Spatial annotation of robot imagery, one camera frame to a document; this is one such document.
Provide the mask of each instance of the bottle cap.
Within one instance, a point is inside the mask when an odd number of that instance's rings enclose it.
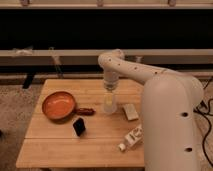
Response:
[[[122,152],[126,150],[126,145],[123,143],[119,144],[118,147]]]

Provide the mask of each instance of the table leg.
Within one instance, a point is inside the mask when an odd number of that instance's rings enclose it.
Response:
[[[51,171],[49,168],[41,168],[42,171]]]

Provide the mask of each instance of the white container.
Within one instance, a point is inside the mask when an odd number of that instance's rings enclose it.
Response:
[[[138,125],[135,129],[130,131],[125,137],[124,141],[118,145],[120,151],[124,152],[131,148],[142,139],[142,126]]]

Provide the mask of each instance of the black object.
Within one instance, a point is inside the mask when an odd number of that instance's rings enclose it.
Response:
[[[27,78],[25,79],[24,84],[22,86],[23,89],[29,88],[30,84],[32,83],[34,79],[35,74],[36,74],[35,72],[27,74]]]
[[[82,118],[79,118],[77,121],[75,121],[73,127],[77,136],[80,136],[86,130],[84,120]]]
[[[3,132],[0,130],[0,138],[3,136]]]

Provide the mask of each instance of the orange frying pan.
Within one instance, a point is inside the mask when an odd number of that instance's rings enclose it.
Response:
[[[42,111],[49,119],[62,119],[75,109],[74,97],[65,91],[49,95],[42,104]]]

